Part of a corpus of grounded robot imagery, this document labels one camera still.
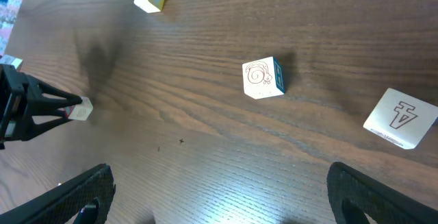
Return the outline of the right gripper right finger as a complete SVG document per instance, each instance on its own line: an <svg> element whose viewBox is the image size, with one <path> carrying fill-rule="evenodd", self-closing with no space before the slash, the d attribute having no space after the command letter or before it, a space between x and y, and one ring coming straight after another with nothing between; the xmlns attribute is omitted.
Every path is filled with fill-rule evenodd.
<svg viewBox="0 0 438 224"><path fill-rule="evenodd" d="M328 200L337 223L437 222L437 211L342 163L332 163Z"/></svg>

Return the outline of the snail picture block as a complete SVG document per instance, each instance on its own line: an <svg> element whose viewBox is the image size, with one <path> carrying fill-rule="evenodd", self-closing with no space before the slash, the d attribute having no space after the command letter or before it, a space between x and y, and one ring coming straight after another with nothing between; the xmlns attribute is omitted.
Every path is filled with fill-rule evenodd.
<svg viewBox="0 0 438 224"><path fill-rule="evenodd" d="M253 99L285 94L283 69L272 56L244 63L242 77L244 93Z"/></svg>

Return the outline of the cream picture block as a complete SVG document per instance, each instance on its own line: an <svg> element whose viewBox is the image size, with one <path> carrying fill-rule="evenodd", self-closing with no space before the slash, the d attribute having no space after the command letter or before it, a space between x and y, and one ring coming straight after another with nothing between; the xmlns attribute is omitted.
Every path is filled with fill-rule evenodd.
<svg viewBox="0 0 438 224"><path fill-rule="evenodd" d="M402 149L414 149L436 120L437 106L388 88L363 128Z"/></svg>

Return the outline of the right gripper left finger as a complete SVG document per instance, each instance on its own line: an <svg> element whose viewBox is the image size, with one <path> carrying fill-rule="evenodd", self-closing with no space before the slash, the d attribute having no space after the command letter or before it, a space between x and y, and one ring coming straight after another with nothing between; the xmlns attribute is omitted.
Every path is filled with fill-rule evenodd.
<svg viewBox="0 0 438 224"><path fill-rule="evenodd" d="M99 164L1 215L2 223L105 223L116 185L112 170Z"/></svg>

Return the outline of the red letter I block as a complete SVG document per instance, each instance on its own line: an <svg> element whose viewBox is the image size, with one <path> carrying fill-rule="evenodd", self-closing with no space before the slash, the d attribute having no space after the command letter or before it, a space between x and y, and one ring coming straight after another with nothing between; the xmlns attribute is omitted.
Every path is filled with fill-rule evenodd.
<svg viewBox="0 0 438 224"><path fill-rule="evenodd" d="M93 105L88 97L81 97L82 102L64 108L68 119L86 121L93 111Z"/></svg>

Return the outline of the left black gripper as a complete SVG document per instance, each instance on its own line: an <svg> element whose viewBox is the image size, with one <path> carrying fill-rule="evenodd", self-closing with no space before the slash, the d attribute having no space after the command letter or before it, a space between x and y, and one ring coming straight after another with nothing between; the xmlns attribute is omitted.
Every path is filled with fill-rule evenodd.
<svg viewBox="0 0 438 224"><path fill-rule="evenodd" d="M29 103L40 109L59 109L82 103L78 95L55 88L14 66L1 65L1 148L10 141L28 141L50 129L70 122L64 115L36 124Z"/></svg>

